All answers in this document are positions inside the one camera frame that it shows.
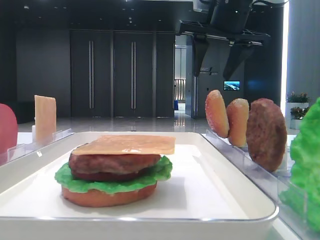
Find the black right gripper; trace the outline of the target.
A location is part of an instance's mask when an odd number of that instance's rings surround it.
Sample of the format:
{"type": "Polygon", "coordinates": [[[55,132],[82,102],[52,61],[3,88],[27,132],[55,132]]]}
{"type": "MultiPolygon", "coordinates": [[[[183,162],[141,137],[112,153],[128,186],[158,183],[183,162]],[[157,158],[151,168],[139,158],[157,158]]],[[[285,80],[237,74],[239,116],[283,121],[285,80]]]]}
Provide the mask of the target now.
{"type": "Polygon", "coordinates": [[[245,28],[253,6],[252,0],[195,0],[193,6],[194,10],[205,12],[207,20],[205,22],[179,20],[178,34],[193,36],[195,77],[200,74],[209,47],[207,37],[226,40],[232,44],[223,70],[224,79],[230,79],[241,63],[250,57],[254,52],[252,44],[262,46],[271,38],[267,33],[245,28]]]}

